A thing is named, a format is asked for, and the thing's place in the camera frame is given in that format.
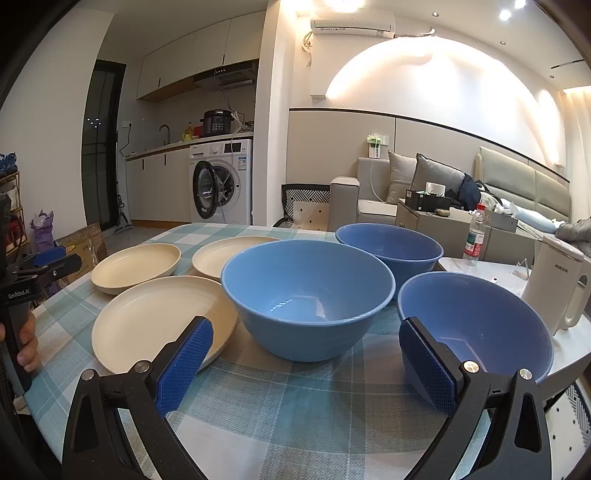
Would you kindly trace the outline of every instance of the pillow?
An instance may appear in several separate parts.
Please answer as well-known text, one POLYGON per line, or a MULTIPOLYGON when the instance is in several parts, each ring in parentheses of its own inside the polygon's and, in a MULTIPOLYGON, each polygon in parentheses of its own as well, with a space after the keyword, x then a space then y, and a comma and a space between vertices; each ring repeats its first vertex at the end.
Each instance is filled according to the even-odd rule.
POLYGON ((518 207, 515 203, 511 202, 511 213, 515 218, 521 220, 526 225, 534 227, 536 230, 544 233, 555 233, 556 225, 552 220, 547 219, 541 213, 526 208, 518 207))
POLYGON ((464 181, 464 172, 418 153, 411 190, 423 191, 428 181, 445 185, 446 192, 452 190, 457 196, 464 181))
POLYGON ((386 202, 396 205, 398 199, 406 198, 406 191, 410 188, 414 170, 417 168, 417 160, 391 151, 388 151, 388 156, 390 157, 390 186, 386 202))

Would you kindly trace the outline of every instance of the washing machine door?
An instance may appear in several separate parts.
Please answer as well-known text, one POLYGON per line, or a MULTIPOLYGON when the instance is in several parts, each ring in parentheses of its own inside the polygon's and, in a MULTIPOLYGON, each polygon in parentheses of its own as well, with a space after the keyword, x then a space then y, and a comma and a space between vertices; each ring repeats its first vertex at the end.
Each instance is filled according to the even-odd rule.
POLYGON ((219 196, 219 179, 212 165, 199 161, 193 170, 193 200, 201 218, 206 220, 216 213, 219 196))

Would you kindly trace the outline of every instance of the human hand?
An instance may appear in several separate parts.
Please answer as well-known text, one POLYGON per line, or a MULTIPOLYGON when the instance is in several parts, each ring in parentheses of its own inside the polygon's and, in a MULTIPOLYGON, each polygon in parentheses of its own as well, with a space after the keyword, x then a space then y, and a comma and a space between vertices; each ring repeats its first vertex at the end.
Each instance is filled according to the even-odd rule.
MULTIPOLYGON (((39 353, 37 353, 38 341, 35 336, 36 322, 33 312, 29 312, 27 321, 21 327, 21 331, 18 332, 18 339, 21 341, 23 347, 17 355, 17 362, 24 368, 25 372, 32 372, 41 365, 39 353)), ((6 330, 4 325, 0 323, 0 342, 4 341, 5 335, 6 330)))

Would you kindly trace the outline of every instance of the finger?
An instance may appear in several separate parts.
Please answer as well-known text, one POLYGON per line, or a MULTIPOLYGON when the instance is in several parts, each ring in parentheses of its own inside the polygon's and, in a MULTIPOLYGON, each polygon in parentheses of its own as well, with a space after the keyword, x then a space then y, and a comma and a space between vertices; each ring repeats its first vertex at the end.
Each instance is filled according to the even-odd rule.
POLYGON ((17 355, 18 364, 24 367, 26 364, 33 360, 33 357, 37 353, 37 338, 33 338, 27 343, 17 355))
POLYGON ((41 365, 41 359, 39 358, 39 353, 35 353, 32 360, 28 364, 26 364, 23 368, 24 368, 25 372, 29 373, 29 372, 32 372, 33 370, 37 370, 37 368, 39 368, 40 365, 41 365))
POLYGON ((23 345, 26 345, 31 340, 35 338, 35 328, 37 326, 37 320, 32 312, 29 312, 29 317, 27 321, 21 327, 20 332, 18 332, 19 340, 23 345))

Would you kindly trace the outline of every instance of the range hood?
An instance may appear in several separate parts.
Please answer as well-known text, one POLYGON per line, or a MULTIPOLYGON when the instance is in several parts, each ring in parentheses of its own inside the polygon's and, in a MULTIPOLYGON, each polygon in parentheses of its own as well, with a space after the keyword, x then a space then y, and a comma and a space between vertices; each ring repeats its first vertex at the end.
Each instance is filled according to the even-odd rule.
POLYGON ((256 83, 258 60, 217 67, 193 76, 193 84, 206 90, 229 90, 256 83))

